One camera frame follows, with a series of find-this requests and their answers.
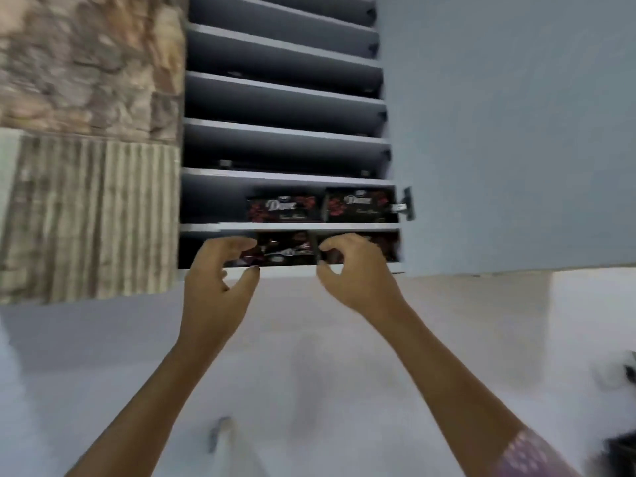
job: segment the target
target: pink sleeve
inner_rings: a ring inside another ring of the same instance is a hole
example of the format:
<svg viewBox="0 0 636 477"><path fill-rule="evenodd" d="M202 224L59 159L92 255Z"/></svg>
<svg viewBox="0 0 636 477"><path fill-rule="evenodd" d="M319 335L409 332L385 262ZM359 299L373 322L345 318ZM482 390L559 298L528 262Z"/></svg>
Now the pink sleeve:
<svg viewBox="0 0 636 477"><path fill-rule="evenodd" d="M510 442L493 477L579 477L549 444L526 429Z"/></svg>

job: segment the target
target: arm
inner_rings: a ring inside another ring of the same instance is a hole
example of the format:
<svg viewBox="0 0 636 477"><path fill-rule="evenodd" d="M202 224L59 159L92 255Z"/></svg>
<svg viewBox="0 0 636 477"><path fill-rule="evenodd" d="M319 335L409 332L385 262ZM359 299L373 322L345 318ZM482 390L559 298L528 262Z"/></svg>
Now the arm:
<svg viewBox="0 0 636 477"><path fill-rule="evenodd" d="M468 477L490 475L524 425L426 328L405 302L380 250L339 235L321 245L345 256L341 275L321 263L318 277L338 301L359 312L393 347Z"/></svg>
<svg viewBox="0 0 636 477"><path fill-rule="evenodd" d="M223 263L255 245L256 241L243 237L203 244L186 276L176 344L67 477L145 477L153 473L181 408L243 321L258 284L259 269L251 268L228 288L223 282Z"/></svg>

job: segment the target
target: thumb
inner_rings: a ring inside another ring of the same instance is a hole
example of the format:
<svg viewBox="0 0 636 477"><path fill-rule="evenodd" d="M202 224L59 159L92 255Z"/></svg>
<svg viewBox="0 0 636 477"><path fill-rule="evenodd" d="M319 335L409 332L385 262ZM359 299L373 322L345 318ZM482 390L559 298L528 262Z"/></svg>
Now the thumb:
<svg viewBox="0 0 636 477"><path fill-rule="evenodd" d="M258 266L252 266L251 268L243 271L240 279L232 286L230 292L242 296L247 299L247 302L252 299L254 291L258 286L258 282L261 278L261 269Z"/></svg>
<svg viewBox="0 0 636 477"><path fill-rule="evenodd" d="M340 276L331 270L330 265L324 261L319 261L318 267L316 267L316 275L327 292L337 298L336 294L340 288L340 283L338 282Z"/></svg>

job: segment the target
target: person's left arm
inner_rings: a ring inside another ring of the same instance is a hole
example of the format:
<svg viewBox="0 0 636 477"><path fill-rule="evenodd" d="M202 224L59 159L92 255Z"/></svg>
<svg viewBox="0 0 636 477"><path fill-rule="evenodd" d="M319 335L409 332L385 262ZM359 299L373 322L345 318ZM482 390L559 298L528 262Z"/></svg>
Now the person's left arm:
<svg viewBox="0 0 636 477"><path fill-rule="evenodd" d="M179 412L238 328L259 280L250 268L230 289L223 264L256 245L250 238L208 240L186 276L179 337L154 374L66 477L149 477Z"/></svg>

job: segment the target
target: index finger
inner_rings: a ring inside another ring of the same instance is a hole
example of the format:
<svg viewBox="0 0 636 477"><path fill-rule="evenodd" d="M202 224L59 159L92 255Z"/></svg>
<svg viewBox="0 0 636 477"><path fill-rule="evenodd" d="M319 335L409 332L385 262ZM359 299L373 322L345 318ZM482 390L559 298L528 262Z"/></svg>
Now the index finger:
<svg viewBox="0 0 636 477"><path fill-rule="evenodd" d="M220 275L223 264L238 259L243 251L256 246L256 240L244 236L209 239L196 253L191 269Z"/></svg>
<svg viewBox="0 0 636 477"><path fill-rule="evenodd" d="M337 236L332 236L324 240L320 245L320 250L329 251L330 249L337 249L347 257L361 241L366 242L366 239L354 233L338 234Z"/></svg>

